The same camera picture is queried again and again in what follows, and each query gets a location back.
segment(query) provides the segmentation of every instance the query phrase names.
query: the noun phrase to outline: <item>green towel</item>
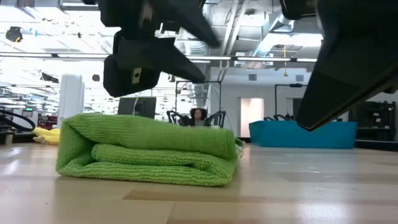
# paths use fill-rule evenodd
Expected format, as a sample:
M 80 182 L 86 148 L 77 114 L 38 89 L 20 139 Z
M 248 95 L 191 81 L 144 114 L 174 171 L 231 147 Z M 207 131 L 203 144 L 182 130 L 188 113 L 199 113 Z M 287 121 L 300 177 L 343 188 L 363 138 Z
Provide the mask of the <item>green towel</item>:
M 131 115 L 79 114 L 62 124 L 56 170 L 72 177 L 219 186 L 238 160 L 233 133 Z

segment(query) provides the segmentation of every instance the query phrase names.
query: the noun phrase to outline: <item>blue bin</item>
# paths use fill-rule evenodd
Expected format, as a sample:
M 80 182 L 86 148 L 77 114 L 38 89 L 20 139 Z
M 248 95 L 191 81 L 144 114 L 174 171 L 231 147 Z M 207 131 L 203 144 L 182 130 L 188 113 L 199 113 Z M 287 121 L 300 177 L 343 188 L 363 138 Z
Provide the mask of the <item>blue bin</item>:
M 256 121 L 249 124 L 251 143 L 262 147 L 352 149 L 356 122 L 330 122 L 315 131 L 295 121 Z

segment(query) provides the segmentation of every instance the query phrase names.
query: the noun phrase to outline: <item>wooden floor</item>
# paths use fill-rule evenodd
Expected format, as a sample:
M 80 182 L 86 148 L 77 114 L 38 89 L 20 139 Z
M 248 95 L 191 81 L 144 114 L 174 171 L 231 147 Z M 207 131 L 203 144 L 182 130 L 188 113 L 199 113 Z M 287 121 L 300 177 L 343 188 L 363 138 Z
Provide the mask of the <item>wooden floor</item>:
M 56 156 L 0 147 L 1 223 L 398 223 L 394 152 L 246 146 L 223 188 L 60 177 Z

